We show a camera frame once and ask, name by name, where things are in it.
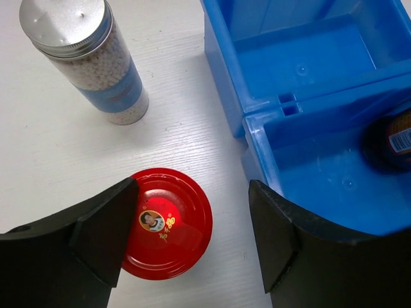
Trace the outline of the left white shaker silver cap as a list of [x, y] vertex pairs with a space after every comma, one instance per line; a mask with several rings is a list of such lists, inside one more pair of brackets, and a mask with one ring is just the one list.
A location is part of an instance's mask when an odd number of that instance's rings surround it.
[[107, 1], [23, 1], [21, 28], [68, 81], [116, 125], [140, 120], [149, 98]]

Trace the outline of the blue plastic divided bin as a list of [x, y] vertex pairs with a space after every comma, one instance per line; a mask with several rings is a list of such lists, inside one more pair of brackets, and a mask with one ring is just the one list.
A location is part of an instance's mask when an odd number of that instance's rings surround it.
[[362, 154], [367, 126], [410, 106], [401, 1], [202, 1], [205, 53], [243, 168], [296, 205], [385, 235], [410, 226], [410, 173]]

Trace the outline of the red-lid sauce jar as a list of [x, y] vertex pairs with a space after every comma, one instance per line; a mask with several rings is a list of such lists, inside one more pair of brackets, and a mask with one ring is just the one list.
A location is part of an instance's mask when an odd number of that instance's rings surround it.
[[211, 240], [209, 200], [192, 178], [174, 169], [145, 169], [132, 177], [139, 196], [122, 268], [147, 280], [177, 277], [200, 260]]
[[362, 137], [363, 154], [386, 172], [410, 171], [410, 109], [371, 123]]

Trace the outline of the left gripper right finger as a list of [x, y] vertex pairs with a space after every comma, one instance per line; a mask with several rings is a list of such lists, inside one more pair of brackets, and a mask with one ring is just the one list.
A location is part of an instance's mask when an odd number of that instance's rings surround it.
[[410, 229], [370, 235], [249, 184], [264, 290], [274, 307], [409, 307]]

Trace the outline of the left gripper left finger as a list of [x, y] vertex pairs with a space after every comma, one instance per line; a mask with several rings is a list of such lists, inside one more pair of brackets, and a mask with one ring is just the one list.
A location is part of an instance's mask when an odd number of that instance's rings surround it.
[[129, 177], [1, 234], [1, 307], [106, 307], [138, 196], [137, 181]]

